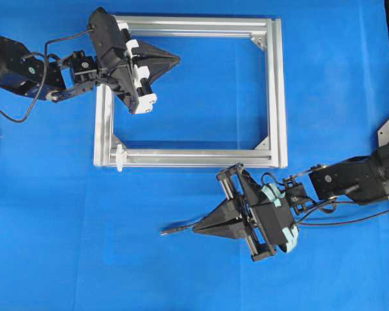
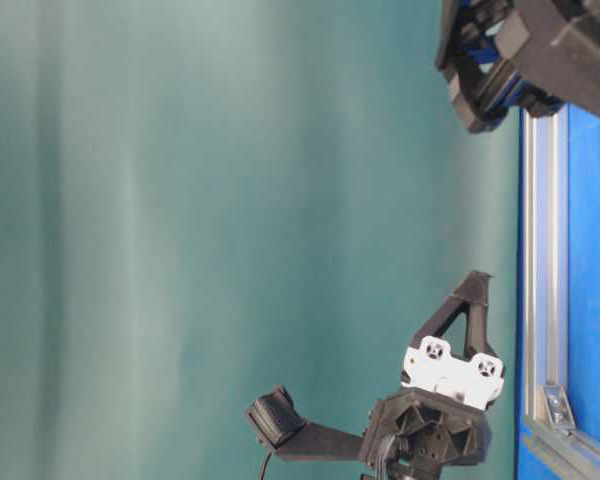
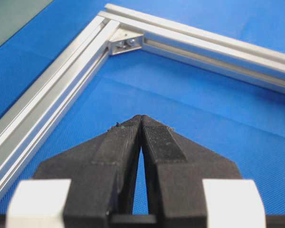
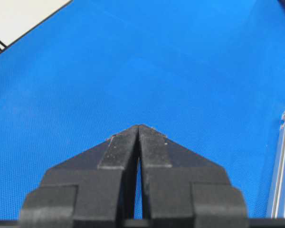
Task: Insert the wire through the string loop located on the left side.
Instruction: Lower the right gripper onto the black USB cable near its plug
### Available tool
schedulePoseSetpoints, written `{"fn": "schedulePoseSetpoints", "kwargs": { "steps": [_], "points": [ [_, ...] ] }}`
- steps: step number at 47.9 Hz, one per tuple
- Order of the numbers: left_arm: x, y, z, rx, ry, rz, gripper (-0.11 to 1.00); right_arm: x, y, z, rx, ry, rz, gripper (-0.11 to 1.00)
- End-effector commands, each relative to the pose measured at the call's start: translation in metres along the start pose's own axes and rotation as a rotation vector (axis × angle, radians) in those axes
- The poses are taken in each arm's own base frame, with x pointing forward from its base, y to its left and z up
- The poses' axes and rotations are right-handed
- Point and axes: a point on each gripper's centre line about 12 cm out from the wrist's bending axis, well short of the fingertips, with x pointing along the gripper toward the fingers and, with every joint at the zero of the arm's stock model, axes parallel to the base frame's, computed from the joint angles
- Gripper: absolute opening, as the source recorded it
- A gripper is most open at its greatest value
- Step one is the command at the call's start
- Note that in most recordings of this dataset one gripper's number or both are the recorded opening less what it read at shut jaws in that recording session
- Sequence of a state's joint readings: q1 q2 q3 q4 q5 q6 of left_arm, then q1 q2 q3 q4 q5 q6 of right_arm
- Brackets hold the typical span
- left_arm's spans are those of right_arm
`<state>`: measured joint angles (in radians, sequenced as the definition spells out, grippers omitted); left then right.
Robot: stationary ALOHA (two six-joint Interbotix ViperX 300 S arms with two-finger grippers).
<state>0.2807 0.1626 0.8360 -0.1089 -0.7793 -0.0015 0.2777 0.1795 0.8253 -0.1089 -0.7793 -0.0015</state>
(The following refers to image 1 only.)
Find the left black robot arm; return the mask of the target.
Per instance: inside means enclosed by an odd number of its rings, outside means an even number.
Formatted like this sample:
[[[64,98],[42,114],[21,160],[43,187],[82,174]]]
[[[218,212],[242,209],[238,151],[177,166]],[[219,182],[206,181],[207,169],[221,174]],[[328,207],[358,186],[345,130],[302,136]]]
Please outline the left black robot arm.
[[[30,52],[24,44],[0,36],[0,88],[37,100],[60,102],[105,85],[131,114],[152,111],[157,101],[151,85],[180,63],[180,57],[134,39],[102,7],[85,31],[95,56],[84,51],[61,58],[48,51]]]

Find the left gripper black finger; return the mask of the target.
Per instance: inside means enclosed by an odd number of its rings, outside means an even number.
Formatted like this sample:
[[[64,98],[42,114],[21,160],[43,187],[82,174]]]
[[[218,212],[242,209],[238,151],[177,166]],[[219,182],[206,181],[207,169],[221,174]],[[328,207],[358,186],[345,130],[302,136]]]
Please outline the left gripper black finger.
[[[144,60],[161,60],[169,63],[179,63],[180,57],[155,47],[145,41],[138,41],[140,52],[139,57]]]
[[[147,82],[152,84],[165,73],[169,72],[180,63],[180,58],[139,58],[136,61],[138,67],[147,66],[149,77]]]

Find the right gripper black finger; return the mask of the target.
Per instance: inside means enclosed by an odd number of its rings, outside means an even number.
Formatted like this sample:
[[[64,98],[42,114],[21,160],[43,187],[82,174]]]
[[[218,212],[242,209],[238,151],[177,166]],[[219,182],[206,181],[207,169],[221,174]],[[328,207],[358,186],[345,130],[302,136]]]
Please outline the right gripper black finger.
[[[246,227],[244,216],[244,202],[241,197],[225,199],[213,211],[199,223],[200,229],[212,227],[236,227],[244,229]]]
[[[221,224],[205,228],[194,227],[193,232],[202,235],[219,236],[231,239],[242,239],[248,236],[242,222]]]

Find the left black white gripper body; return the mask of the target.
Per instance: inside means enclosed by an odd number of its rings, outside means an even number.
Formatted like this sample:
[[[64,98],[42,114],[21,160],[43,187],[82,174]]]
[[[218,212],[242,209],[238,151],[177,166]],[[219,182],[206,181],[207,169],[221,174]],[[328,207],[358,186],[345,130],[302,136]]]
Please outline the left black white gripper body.
[[[102,7],[88,19],[90,38],[103,73],[100,79],[110,87],[131,114],[149,113],[157,101],[148,78],[148,66],[137,65],[137,40],[130,35],[128,24],[119,24]]]

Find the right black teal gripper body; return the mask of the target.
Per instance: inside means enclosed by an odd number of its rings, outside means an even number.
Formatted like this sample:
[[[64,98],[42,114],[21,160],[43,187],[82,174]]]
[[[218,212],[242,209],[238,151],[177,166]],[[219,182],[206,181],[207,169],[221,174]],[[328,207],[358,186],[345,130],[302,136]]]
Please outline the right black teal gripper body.
[[[274,185],[259,185],[238,163],[217,174],[226,199],[241,197],[248,236],[246,241],[254,262],[291,252],[298,243],[299,229],[290,207]]]

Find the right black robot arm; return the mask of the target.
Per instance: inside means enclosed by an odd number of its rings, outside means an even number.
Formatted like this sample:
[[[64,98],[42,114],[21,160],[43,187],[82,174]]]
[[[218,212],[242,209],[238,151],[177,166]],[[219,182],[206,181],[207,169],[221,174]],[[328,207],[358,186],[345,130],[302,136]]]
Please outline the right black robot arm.
[[[298,242],[295,215],[336,206],[347,196],[367,205],[389,199],[389,143],[369,156],[352,157],[334,165],[318,165],[307,171],[318,201],[308,197],[295,176],[282,182],[258,184],[243,164],[237,163],[217,175],[225,200],[193,227],[203,235],[244,239],[254,261],[291,252]]]

